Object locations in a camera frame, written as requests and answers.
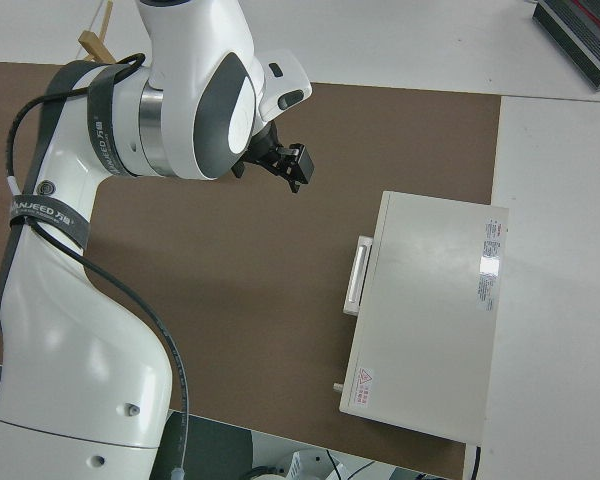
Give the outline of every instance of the screw hole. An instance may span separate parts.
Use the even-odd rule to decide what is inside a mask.
[[[104,461],[104,457],[101,457],[100,455],[94,455],[87,460],[87,465],[89,465],[91,468],[100,468],[104,465]]]

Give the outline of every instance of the black cord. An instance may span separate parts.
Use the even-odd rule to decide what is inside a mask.
[[[123,58],[118,62],[118,64],[128,63],[129,67],[125,68],[118,72],[114,77],[114,83],[119,83],[125,78],[128,78],[130,75],[133,75],[144,63],[145,55],[142,53],[136,53],[130,55],[126,58]],[[48,102],[56,102],[60,100],[66,100],[67,98],[77,97],[80,95],[86,95],[88,93],[88,87],[77,88],[74,90],[69,90],[67,92],[60,93],[52,93],[47,95],[41,95],[39,97],[34,98],[33,100],[27,102],[27,104],[20,109],[20,111],[16,114],[16,117],[11,124],[11,128],[9,129],[9,134],[7,135],[7,144],[5,149],[5,157],[6,157],[6,170],[8,177],[15,177],[14,166],[13,166],[13,154],[14,154],[14,144],[16,133],[18,131],[18,127],[22,123],[24,117],[29,113],[36,105]],[[118,280],[112,274],[99,267],[95,263],[87,260],[82,255],[77,254],[70,248],[66,247],[64,244],[59,242],[56,238],[47,233],[36,220],[33,218],[25,218],[27,225],[29,225],[40,237],[50,243],[52,246],[60,250],[65,255],[69,256],[76,262],[83,265],[85,268],[93,271],[97,275],[100,275],[102,278],[113,284],[115,287],[124,292],[131,300],[136,302],[138,306],[151,318],[155,326],[160,331],[160,334],[163,336],[165,342],[169,346],[170,353],[173,357],[174,363],[176,365],[176,369],[178,372],[178,378],[180,380],[180,391],[181,391],[181,405],[182,405],[182,422],[181,422],[181,434],[179,439],[179,449],[181,452],[181,461],[180,468],[184,469],[184,461],[187,451],[187,440],[189,435],[189,389],[187,385],[187,377],[184,369],[184,364],[182,362],[182,357],[180,356],[180,352],[176,347],[175,341],[173,337],[169,333],[169,330],[166,328],[160,317],[157,313],[147,304],[137,293],[135,293],[130,287],[125,285],[123,282]]]
[[[347,478],[347,480],[351,480],[353,477],[355,477],[357,474],[359,474],[362,470],[364,470],[365,468],[369,468],[374,463],[376,463],[376,462],[372,460],[371,462],[367,463],[366,465],[360,467],[358,470],[356,470],[351,475],[349,475],[349,478]]]
[[[336,461],[331,456],[331,452],[329,450],[327,450],[327,455],[329,456],[329,460],[331,460],[331,465],[333,465],[333,469],[336,471],[336,475],[338,475],[338,480],[342,480],[340,472],[338,471],[338,466],[336,465]]]
[[[471,480],[476,480],[478,478],[478,469],[480,468],[480,452],[482,449],[480,447],[476,447],[476,459],[473,462],[473,473],[471,473]]]
[[[249,470],[247,473],[243,473],[239,480],[251,480],[254,477],[259,477],[268,473],[276,473],[276,468],[267,466],[255,467]]]
[[[133,55],[129,55],[128,57],[123,58],[118,63],[129,63],[129,67],[125,68],[118,72],[114,77],[114,83],[120,83],[125,78],[133,75],[144,63],[145,55],[143,53],[136,53]],[[47,95],[41,95],[39,97],[34,98],[26,103],[24,107],[20,109],[20,111],[16,114],[13,119],[13,123],[11,124],[11,128],[9,129],[9,134],[7,135],[7,145],[5,151],[6,157],[6,169],[7,176],[14,177],[14,169],[13,169],[13,146],[15,143],[16,132],[18,131],[18,127],[24,120],[24,117],[29,113],[36,105],[40,105],[41,103],[49,103],[49,102],[57,102],[59,100],[66,100],[71,97],[78,97],[80,95],[86,95],[89,92],[88,87],[76,88],[74,90],[69,90],[67,92],[59,92],[59,93],[50,93]]]

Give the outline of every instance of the white box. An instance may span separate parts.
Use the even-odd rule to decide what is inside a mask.
[[[507,215],[384,192],[341,411],[481,444]]]

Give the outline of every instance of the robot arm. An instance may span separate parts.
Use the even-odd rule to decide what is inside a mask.
[[[151,472],[169,360],[144,323],[91,285],[77,261],[87,235],[67,228],[88,225],[100,182],[214,179],[249,162],[297,191],[313,171],[303,146],[280,145],[273,123],[309,96],[306,75],[290,54],[254,55],[237,0],[138,7],[153,65],[61,70],[14,198],[0,274],[0,480],[146,480]],[[85,95],[57,93],[71,89]]]
[[[311,95],[293,55],[256,57],[237,0],[140,0],[138,6],[154,58],[139,117],[153,170],[213,179],[236,164],[240,176],[247,161],[283,176],[293,191],[308,183],[313,165],[306,150],[283,150],[271,129],[275,117]],[[265,134],[251,143],[264,129],[271,133],[266,151],[257,145]]]

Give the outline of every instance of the brown mat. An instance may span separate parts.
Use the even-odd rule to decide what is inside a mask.
[[[0,63],[0,259],[4,139],[56,70]],[[316,165],[298,195],[253,166],[241,180],[110,179],[88,256],[161,313],[188,366],[193,413],[459,478],[462,444],[340,413],[332,384],[344,380],[355,326],[342,304],[356,239],[373,235],[382,191],[489,203],[499,105],[487,95],[316,85],[278,121],[281,140],[305,143]],[[19,134],[20,159],[34,124]]]

